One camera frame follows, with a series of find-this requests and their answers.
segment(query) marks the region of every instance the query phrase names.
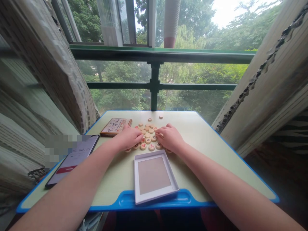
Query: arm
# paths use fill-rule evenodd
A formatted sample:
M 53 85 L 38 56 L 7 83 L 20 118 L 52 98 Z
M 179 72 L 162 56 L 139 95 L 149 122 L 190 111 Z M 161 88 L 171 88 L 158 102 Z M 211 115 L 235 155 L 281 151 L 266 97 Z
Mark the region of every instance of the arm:
M 139 143 L 143 135 L 125 126 L 103 143 L 49 190 L 12 228 L 13 230 L 76 230 L 88 212 L 113 157 Z
M 185 162 L 238 229 L 304 230 L 260 192 L 185 143 L 171 124 L 158 129 L 156 133 L 158 141 Z

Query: forearm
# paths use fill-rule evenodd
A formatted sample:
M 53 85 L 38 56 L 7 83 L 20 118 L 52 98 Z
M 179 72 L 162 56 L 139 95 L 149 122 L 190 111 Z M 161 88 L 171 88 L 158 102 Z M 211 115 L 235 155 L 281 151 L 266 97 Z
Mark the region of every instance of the forearm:
M 11 230 L 76 230 L 109 164 L 119 152 L 113 142 L 111 139 L 98 147 L 50 189 Z
M 269 199 L 190 145 L 183 144 L 176 154 L 240 230 L 303 230 Z

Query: light green table top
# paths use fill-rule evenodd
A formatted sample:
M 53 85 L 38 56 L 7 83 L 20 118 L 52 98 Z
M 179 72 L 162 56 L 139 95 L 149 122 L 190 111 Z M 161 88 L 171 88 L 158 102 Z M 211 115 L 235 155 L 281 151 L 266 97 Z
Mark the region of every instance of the light green table top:
M 152 118 L 149 123 L 155 124 L 157 127 L 171 123 L 181 133 L 185 142 L 233 172 L 273 202 L 279 201 L 278 196 L 197 112 L 107 111 L 87 134 L 99 134 L 111 118 L 131 118 L 133 120 L 132 127 L 134 127 L 138 126 L 139 122 L 148 123 L 148 117 Z M 111 138 L 100 137 L 95 148 L 108 139 Z M 116 155 L 101 181 L 90 210 L 109 210 L 108 206 L 112 206 L 123 191 L 134 190 L 134 155 L 147 152 L 149 152 L 148 149 L 138 149 L 132 150 L 130 153 Z M 179 188 L 187 189 L 195 199 L 196 204 L 200 202 L 200 205 L 206 205 L 207 202 L 211 202 L 211 197 L 184 162 L 174 153 L 167 154 L 167 156 Z M 47 192 L 44 186 L 56 169 L 57 167 L 21 202 L 17 212 L 26 212 Z

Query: table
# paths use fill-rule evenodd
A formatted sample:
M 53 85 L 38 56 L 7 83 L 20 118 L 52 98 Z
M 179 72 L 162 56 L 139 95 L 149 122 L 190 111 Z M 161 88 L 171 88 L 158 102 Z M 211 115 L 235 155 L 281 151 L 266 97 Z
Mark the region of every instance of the table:
M 234 150 L 212 129 L 212 127 L 194 111 L 107 111 L 87 132 L 95 135 L 105 127 L 111 118 L 131 118 L 132 127 L 139 122 L 148 122 L 157 127 L 167 123 L 174 125 L 183 139 L 204 155 L 218 162 L 245 182 L 257 189 L 273 202 L 279 202 L 273 190 L 235 153 Z M 108 137 L 100 137 L 96 148 Z M 147 153 L 146 150 L 132 150 L 130 153 L 119 153 L 111 162 L 94 197 L 89 211 L 111 210 L 145 210 L 162 208 L 191 208 L 215 206 L 202 184 L 185 163 L 174 153 L 168 154 L 168 159 L 180 187 L 180 191 L 170 198 L 162 198 L 154 203 L 136 206 L 134 202 L 134 155 Z M 46 192 L 46 182 L 56 171 L 57 166 L 38 184 L 20 203 L 17 212 L 28 211 Z

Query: metal railing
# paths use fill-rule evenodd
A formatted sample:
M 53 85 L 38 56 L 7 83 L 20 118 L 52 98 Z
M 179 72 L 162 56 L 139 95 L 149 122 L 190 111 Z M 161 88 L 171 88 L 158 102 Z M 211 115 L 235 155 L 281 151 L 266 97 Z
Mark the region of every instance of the metal railing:
M 87 82 L 90 89 L 148 89 L 151 110 L 157 110 L 160 90 L 234 90 L 236 84 L 168 84 L 160 83 L 159 68 L 164 62 L 249 64 L 254 51 L 186 50 L 148 47 L 105 47 L 88 43 L 72 43 L 70 49 L 77 60 L 138 61 L 151 65 L 148 83 Z

